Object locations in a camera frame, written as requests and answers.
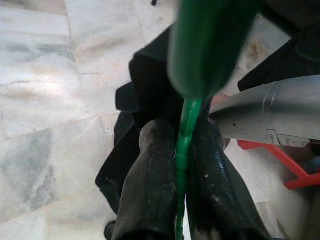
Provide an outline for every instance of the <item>red object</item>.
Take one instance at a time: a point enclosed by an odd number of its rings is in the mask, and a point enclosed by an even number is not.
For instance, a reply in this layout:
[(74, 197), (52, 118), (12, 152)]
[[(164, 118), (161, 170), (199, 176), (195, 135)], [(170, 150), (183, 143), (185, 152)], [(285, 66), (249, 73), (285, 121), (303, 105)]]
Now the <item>red object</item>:
[(300, 167), (294, 160), (292, 160), (291, 157), (285, 154), (276, 145), (244, 140), (238, 140), (238, 145), (243, 150), (265, 148), (280, 162), (282, 162), (288, 169), (290, 169), (290, 171), (293, 172), (298, 177), (298, 179), (285, 182), (284, 185), (288, 189), (320, 185), (320, 173), (309, 175), (302, 167)]

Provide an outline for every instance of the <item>red plastic stand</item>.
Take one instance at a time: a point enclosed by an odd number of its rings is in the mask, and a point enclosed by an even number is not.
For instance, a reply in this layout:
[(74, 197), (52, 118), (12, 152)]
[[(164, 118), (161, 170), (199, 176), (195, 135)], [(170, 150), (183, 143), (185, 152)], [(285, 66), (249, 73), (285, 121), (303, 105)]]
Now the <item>red plastic stand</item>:
[(265, 148), (280, 162), (282, 162), (291, 172), (293, 172), (298, 177), (298, 179), (296, 180), (287, 181), (284, 183), (284, 185), (288, 189), (320, 185), (320, 173), (309, 175), (302, 167), (300, 167), (294, 160), (292, 160), (276, 145), (244, 140), (238, 140), (238, 145), (243, 150)]

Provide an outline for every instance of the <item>marble floor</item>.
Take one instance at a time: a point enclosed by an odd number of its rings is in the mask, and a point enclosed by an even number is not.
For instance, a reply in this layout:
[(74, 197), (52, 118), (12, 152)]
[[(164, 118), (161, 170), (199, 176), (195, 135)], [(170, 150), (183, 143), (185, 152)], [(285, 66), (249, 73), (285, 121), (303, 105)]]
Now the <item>marble floor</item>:
[[(0, 239), (103, 240), (115, 215), (95, 186), (113, 148), (114, 94), (133, 53), (168, 27), (176, 0), (0, 0)], [(290, 38), (258, 16), (229, 84)], [(307, 190), (263, 149), (226, 154), (273, 237), (300, 240)]]

